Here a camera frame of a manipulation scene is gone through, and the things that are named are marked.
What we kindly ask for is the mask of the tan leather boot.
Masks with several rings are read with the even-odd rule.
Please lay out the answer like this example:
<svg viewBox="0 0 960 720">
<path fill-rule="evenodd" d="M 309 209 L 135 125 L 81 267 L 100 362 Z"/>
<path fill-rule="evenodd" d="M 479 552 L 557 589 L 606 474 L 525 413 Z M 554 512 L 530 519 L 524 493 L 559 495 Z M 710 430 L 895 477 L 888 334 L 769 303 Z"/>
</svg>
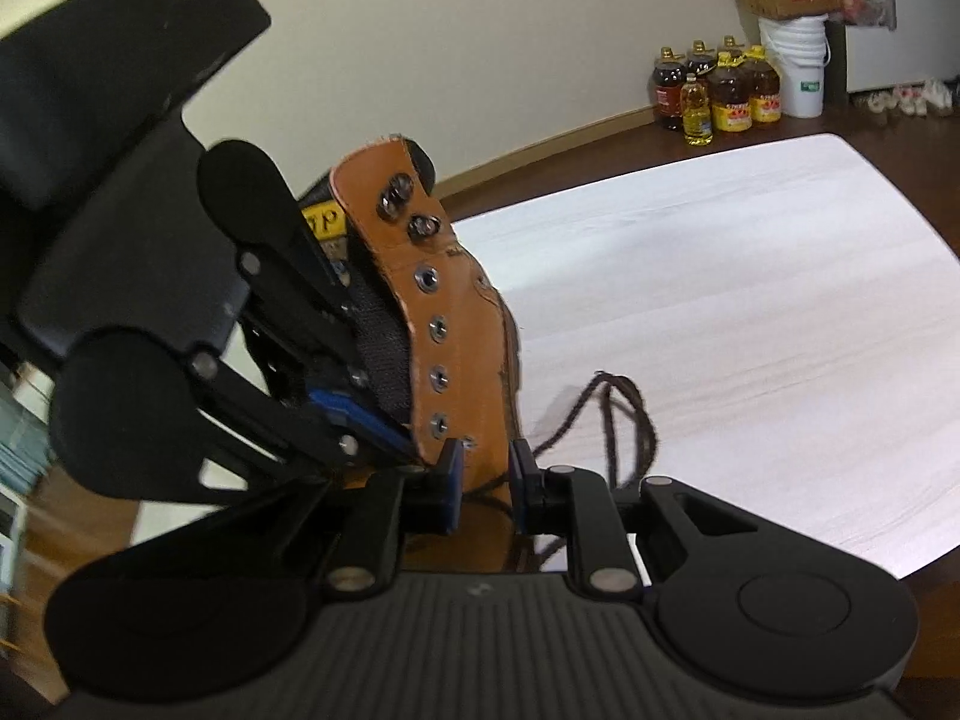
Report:
<svg viewBox="0 0 960 720">
<path fill-rule="evenodd" d="M 430 161 L 391 135 L 348 154 L 302 201 L 345 215 L 350 289 L 398 323 L 373 349 L 400 366 L 410 403 L 392 412 L 433 465 L 444 440 L 466 444 L 464 493 L 508 500 L 508 449 L 519 436 L 516 322 L 483 266 L 427 189 Z"/>
</svg>

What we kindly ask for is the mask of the white plastic bucket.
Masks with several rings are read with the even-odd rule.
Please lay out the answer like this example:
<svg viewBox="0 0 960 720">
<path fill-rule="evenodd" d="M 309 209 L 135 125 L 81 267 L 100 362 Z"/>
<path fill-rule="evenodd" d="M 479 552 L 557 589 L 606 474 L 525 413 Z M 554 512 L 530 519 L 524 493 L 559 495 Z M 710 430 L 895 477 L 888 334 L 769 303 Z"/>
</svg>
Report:
<svg viewBox="0 0 960 720">
<path fill-rule="evenodd" d="M 781 76 L 782 114 L 816 119 L 823 112 L 825 71 L 832 58 L 827 15 L 758 20 L 761 45 Z"/>
</svg>

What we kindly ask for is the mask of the dark oil bottle red label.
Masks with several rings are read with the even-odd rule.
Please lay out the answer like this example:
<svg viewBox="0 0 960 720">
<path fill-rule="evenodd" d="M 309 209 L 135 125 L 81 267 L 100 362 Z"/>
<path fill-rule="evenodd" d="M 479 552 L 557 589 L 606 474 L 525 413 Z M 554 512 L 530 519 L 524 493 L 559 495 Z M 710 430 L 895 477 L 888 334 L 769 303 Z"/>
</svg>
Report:
<svg viewBox="0 0 960 720">
<path fill-rule="evenodd" d="M 659 122 L 672 132 L 680 132 L 683 127 L 682 86 L 685 80 L 683 57 L 675 54 L 669 46 L 664 46 L 652 69 L 651 82 Z"/>
</svg>

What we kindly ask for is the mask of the large oil bottle yellow label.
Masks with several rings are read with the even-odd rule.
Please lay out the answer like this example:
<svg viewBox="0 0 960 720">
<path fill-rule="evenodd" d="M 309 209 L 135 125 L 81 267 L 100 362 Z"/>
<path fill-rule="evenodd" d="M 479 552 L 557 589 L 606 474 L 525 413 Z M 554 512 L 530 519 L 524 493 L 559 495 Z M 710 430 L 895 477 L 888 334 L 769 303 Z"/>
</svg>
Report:
<svg viewBox="0 0 960 720">
<path fill-rule="evenodd" d="M 718 132 L 742 133 L 752 128 L 750 80 L 739 57 L 720 52 L 715 68 L 706 76 L 713 125 Z"/>
</svg>

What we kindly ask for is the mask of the small yellow oil bottle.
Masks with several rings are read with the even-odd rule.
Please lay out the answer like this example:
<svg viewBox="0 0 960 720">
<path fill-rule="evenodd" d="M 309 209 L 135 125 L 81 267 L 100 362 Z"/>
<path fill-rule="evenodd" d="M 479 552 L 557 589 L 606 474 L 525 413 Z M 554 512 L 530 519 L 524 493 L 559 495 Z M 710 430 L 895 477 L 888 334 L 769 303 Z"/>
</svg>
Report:
<svg viewBox="0 0 960 720">
<path fill-rule="evenodd" d="M 686 75 L 680 93 L 682 128 L 686 143 L 706 146 L 713 141 L 713 115 L 709 105 L 708 88 L 695 73 Z"/>
</svg>

